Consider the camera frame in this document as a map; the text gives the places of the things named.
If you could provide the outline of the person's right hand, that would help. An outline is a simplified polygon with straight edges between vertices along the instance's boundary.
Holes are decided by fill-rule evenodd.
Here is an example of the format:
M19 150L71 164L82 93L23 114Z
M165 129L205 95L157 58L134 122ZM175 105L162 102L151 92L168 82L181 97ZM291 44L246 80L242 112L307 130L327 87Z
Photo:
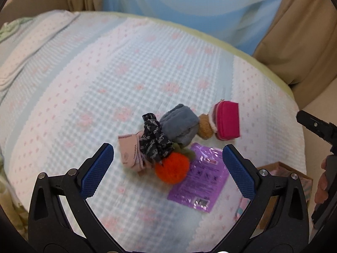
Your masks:
M324 172L319 178L314 198L314 201L317 205L323 204L328 199L328 191L327 191L328 180L326 177L326 166L327 166L327 159L324 159L321 164L321 168L324 170Z

